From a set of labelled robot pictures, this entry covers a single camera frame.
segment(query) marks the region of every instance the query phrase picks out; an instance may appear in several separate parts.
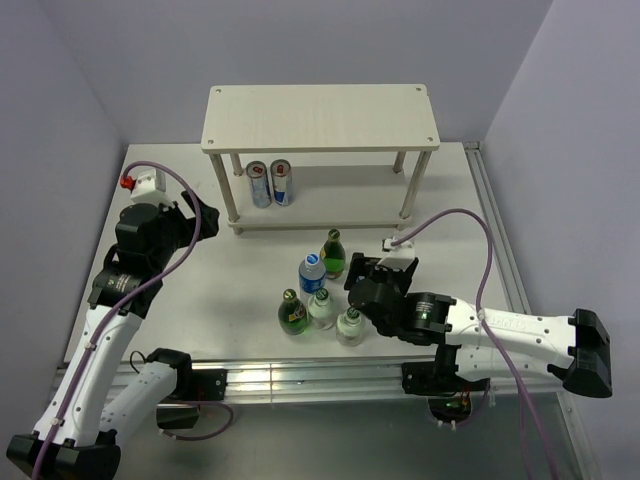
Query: white wall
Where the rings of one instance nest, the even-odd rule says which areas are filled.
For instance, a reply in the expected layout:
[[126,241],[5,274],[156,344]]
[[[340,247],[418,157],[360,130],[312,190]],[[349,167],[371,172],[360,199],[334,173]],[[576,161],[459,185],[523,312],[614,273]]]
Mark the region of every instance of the white wall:
[[486,138],[533,307],[599,313],[614,396],[581,400],[605,478],[640,471],[640,3],[555,0]]
[[200,140],[215,84],[426,83],[484,137],[551,0],[41,0],[130,143]]
[[121,162],[35,0],[0,2],[0,124],[0,478],[11,478],[4,452],[42,414]]

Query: glass bottle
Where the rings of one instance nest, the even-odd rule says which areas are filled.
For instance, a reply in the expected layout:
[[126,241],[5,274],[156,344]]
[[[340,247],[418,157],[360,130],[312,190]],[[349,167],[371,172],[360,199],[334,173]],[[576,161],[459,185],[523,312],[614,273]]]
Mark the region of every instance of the glass bottle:
[[327,268],[327,278],[336,279],[342,275],[347,259],[344,247],[340,243],[340,230],[329,230],[329,238],[320,250],[320,258]]
[[353,307],[338,316],[336,323],[336,339],[342,345],[355,347],[364,338],[364,319],[360,312]]
[[326,288],[321,288],[309,299],[307,312],[309,314],[309,323],[313,328],[328,330],[333,327],[336,324],[337,317],[335,311],[333,297],[329,295]]
[[307,309],[291,288],[284,291],[282,299],[278,309],[280,326],[289,335],[301,334],[309,325]]

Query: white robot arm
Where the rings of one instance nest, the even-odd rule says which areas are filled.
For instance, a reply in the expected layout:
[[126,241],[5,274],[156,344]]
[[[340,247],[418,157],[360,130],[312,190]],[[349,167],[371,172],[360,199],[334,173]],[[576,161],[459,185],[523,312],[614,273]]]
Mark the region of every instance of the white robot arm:
[[509,352],[522,377],[556,378],[578,395],[612,395],[610,338],[594,312],[571,316],[522,315],[475,306],[431,292],[408,293],[418,265],[411,242],[383,242],[383,257],[355,253],[345,290],[378,333],[417,345],[437,345],[433,362],[403,365],[405,392],[437,395],[484,390],[491,377],[511,377],[484,319]]
[[164,192],[159,170],[143,172],[136,181],[123,179],[122,185],[132,190],[134,205],[120,214],[117,243],[93,281],[90,308],[67,373],[32,433],[15,435],[7,449],[7,457],[29,476],[112,478],[120,448],[140,422],[164,398],[185,398],[190,385],[190,356],[158,349],[136,380],[105,407],[118,365],[162,287],[161,274],[171,256],[218,233],[218,211],[192,191],[183,192],[189,207],[199,211],[199,225],[185,218]]

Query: plastic water bottle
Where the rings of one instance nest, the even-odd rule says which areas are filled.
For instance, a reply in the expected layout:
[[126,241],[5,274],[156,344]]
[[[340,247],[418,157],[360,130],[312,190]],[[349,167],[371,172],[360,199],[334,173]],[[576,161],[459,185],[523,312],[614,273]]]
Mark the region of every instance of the plastic water bottle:
[[308,299],[324,287],[327,269],[315,253],[310,253],[300,262],[298,277],[300,278],[300,297]]

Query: silver can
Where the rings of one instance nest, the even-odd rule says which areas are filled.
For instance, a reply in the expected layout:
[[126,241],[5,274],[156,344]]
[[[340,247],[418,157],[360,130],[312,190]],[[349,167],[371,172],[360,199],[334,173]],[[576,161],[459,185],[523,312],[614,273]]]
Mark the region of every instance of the silver can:
[[286,206],[293,202],[293,177],[291,164],[286,160],[275,160],[271,164],[273,198],[278,205]]
[[262,162],[250,162],[247,165],[247,177],[249,177],[253,204],[258,208],[267,208],[271,205],[267,166]]

